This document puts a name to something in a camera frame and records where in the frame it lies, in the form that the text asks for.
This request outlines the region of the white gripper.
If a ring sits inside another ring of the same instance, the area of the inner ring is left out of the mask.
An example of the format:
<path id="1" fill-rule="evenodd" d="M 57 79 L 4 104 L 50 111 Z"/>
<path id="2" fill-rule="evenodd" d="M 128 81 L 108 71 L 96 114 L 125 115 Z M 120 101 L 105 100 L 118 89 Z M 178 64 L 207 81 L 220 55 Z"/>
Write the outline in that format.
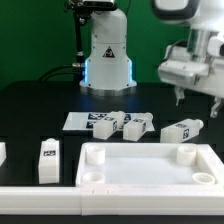
<path id="1" fill-rule="evenodd" d="M 185 99 L 185 89 L 215 96 L 210 117 L 216 118 L 224 106 L 224 60 L 214 59 L 212 64 L 190 60 L 185 47 L 168 46 L 165 61 L 158 67 L 162 82 L 175 85 L 176 105 Z"/>

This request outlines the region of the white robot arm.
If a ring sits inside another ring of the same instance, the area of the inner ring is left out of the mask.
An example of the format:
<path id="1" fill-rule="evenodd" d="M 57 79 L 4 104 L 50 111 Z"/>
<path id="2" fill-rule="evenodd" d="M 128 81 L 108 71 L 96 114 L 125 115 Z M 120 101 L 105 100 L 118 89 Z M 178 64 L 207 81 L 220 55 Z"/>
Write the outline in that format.
<path id="1" fill-rule="evenodd" d="M 121 92 L 136 86 L 126 54 L 126 15 L 114 0 L 82 0 L 93 27 L 91 53 L 85 60 L 82 88 L 96 93 Z M 187 40 L 166 48 L 158 66 L 162 82 L 175 86 L 177 100 L 186 89 L 211 95 L 215 117 L 224 106 L 224 0 L 150 0 L 153 14 L 167 24 L 190 28 Z"/>

